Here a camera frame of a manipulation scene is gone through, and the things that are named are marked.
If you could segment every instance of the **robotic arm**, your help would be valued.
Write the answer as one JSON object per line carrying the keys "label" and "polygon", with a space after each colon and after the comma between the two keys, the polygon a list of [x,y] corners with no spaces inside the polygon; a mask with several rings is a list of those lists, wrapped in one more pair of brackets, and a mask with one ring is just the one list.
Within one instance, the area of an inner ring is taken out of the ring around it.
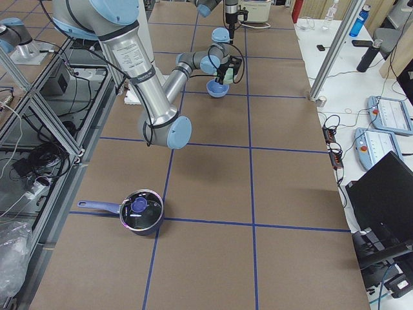
{"label": "robotic arm", "polygon": [[170,149],[184,147],[191,135],[192,125],[179,116],[170,103],[185,86],[192,71],[201,69],[207,74],[218,73],[217,82],[224,83],[227,72],[236,75],[234,58],[228,55],[229,41],[219,31],[207,51],[184,53],[177,58],[177,67],[164,85],[159,81],[143,44],[137,34],[139,23],[138,0],[53,0],[55,26],[70,37],[98,40],[106,58],[114,56],[120,69],[127,75],[145,107],[138,121],[138,131],[148,145],[162,145]]}
{"label": "robotic arm", "polygon": [[138,1],[53,0],[53,7],[54,23],[60,30],[72,37],[99,40],[113,53],[145,107],[138,130],[146,142],[171,149],[184,147],[191,122],[170,104],[137,35]]}
{"label": "robotic arm", "polygon": [[[207,17],[211,14],[212,10],[221,2],[221,0],[194,0],[194,4],[198,9],[198,12]],[[238,5],[238,0],[224,0],[225,6],[225,22],[228,24],[228,30],[230,32],[230,43],[234,42],[235,25],[238,23],[238,16],[242,15],[243,20],[248,18],[248,11],[245,8],[241,9]]]}
{"label": "robotic arm", "polygon": [[0,48],[8,54],[15,47],[25,59],[39,55],[39,49],[23,22],[16,17],[3,19],[0,21]]}

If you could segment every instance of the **small black box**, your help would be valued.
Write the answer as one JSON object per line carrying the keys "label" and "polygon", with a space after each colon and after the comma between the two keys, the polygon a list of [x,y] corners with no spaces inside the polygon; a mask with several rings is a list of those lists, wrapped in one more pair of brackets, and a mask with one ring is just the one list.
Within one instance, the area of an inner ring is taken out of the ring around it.
{"label": "small black box", "polygon": [[26,176],[32,171],[31,166],[28,164],[26,158],[21,158],[17,160],[13,165],[13,169],[17,172],[20,177]]}

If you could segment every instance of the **saucepan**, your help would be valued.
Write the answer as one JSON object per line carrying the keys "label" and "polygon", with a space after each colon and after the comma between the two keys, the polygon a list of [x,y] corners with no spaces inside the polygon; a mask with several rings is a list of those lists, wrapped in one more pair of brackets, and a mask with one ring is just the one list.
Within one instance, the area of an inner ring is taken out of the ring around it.
{"label": "saucepan", "polygon": [[162,198],[154,191],[140,189],[123,200],[121,205],[116,203],[81,200],[79,208],[106,210],[119,215],[123,226],[140,236],[156,232],[164,218]]}

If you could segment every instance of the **white table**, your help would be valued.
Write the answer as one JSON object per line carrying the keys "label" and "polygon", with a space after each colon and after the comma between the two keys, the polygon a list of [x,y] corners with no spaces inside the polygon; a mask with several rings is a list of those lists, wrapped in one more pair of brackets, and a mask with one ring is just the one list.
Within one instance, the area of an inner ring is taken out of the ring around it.
{"label": "white table", "polygon": [[[299,19],[297,24],[299,26],[312,26],[313,21],[307,23],[304,19]],[[341,21],[333,21],[330,29],[322,30],[322,20],[314,20],[314,27],[303,30],[300,27],[296,27],[296,34],[299,39],[299,45],[303,60],[305,62],[305,68],[307,75],[312,85],[314,78],[323,63],[323,60],[327,54],[327,49],[324,52],[320,52],[316,45],[323,45],[329,47]],[[350,37],[345,41],[342,46],[339,56],[330,71],[329,76],[336,75],[340,72],[356,71],[356,67],[359,64],[361,57],[366,52],[367,48],[354,47],[351,43],[353,39],[358,40],[371,40],[370,35],[363,27],[360,34],[357,37]],[[406,99],[403,96],[403,90],[394,79],[387,79],[381,77],[379,73],[380,67],[384,61],[380,54],[378,54],[373,60],[372,65],[378,65],[369,68],[366,72],[352,72],[346,74],[340,74],[335,77],[327,78],[323,88],[320,92],[320,96],[327,97],[327,102],[323,108],[318,108],[319,112],[322,112],[327,117],[330,115],[338,115],[340,117],[340,124],[354,125],[356,124],[357,114],[361,109],[366,108],[367,98],[370,96],[380,96]],[[413,116],[413,107],[406,99],[406,106],[409,114]],[[320,113],[320,122],[324,123],[325,116]],[[328,123],[329,125],[337,125],[337,117],[333,117]],[[336,141],[341,145],[342,149],[347,151],[343,159],[344,163],[344,180],[342,182],[343,190],[344,186],[353,180],[358,180],[364,175],[365,170],[362,168],[358,155],[354,147],[351,147],[354,141],[354,131],[358,127],[366,128],[370,123],[370,117],[366,111],[361,111],[357,120],[357,125],[354,127],[339,127],[336,134]],[[400,149],[403,153],[413,153],[413,137],[396,136]],[[413,156],[404,157],[405,163],[413,170]],[[342,171],[338,171],[338,176],[341,177]],[[347,222],[352,231],[358,229],[352,207],[348,201],[345,209]],[[374,300],[378,297],[378,293],[369,297],[370,300]],[[413,292],[408,293],[402,298],[393,299],[391,296],[382,298],[381,309],[382,310],[411,310],[413,305]],[[377,303],[371,305],[372,309],[377,309]]]}

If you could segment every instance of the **table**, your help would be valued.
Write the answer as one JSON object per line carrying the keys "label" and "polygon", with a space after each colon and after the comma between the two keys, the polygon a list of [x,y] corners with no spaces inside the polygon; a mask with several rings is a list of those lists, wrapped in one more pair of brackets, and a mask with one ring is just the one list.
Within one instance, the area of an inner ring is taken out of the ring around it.
{"label": "table", "polygon": [[[309,27],[313,29],[303,30],[300,27],[296,28],[296,34],[299,39],[300,50],[305,61],[306,71],[309,77],[310,83],[313,83],[317,76],[318,70],[327,54],[327,51],[320,52],[316,45],[322,44],[325,47],[329,47],[332,42],[335,33],[337,32],[341,21],[333,21],[330,29],[324,31],[321,29],[323,24],[322,20],[307,21],[305,19],[300,19],[298,21],[299,26]],[[323,124],[325,122],[325,116],[338,115],[341,120],[340,124],[344,125],[355,125],[354,127],[339,127],[336,140],[341,145],[343,150],[347,150],[344,163],[344,179],[343,179],[343,190],[344,186],[350,181],[358,180],[362,175],[364,175],[365,170],[361,166],[358,155],[352,144],[354,142],[354,131],[357,127],[367,128],[370,125],[370,117],[367,111],[360,110],[366,108],[367,98],[369,96],[380,96],[395,98],[395,99],[406,99],[403,95],[403,90],[398,85],[394,79],[384,79],[379,73],[381,65],[384,61],[380,54],[378,54],[372,62],[372,66],[366,72],[353,72],[356,71],[356,67],[360,62],[361,57],[366,52],[367,48],[359,48],[352,46],[352,39],[364,39],[371,40],[370,35],[363,27],[360,34],[353,38],[348,36],[348,39],[342,46],[334,66],[327,78],[320,96],[327,97],[327,103],[324,107],[318,108],[320,122]],[[351,72],[335,76],[340,72]],[[406,106],[408,108],[409,114],[413,115],[413,106],[410,104],[409,100],[406,100]],[[329,125],[337,125],[337,118],[334,117]],[[411,153],[413,150],[413,138],[396,136],[401,151],[403,153]],[[413,169],[413,158],[404,157],[405,163]],[[347,199],[346,206],[346,216],[349,227],[353,232],[359,230],[359,226],[352,212],[352,207]],[[369,297],[373,300],[377,298],[377,293]],[[404,310],[410,309],[413,304],[413,294],[409,293],[400,299],[393,299],[387,297],[383,299],[382,309],[397,309]],[[372,304],[372,309],[376,309],[377,305]]]}
{"label": "table", "polygon": [[[190,3],[157,3],[157,66],[206,49],[221,8],[202,19]],[[236,32],[246,74],[225,98],[195,77],[176,99],[193,124],[185,148],[146,147],[141,108],[115,102],[32,310],[368,309],[289,10],[272,7],[269,22]],[[143,187],[165,201],[153,236],[76,207]]]}

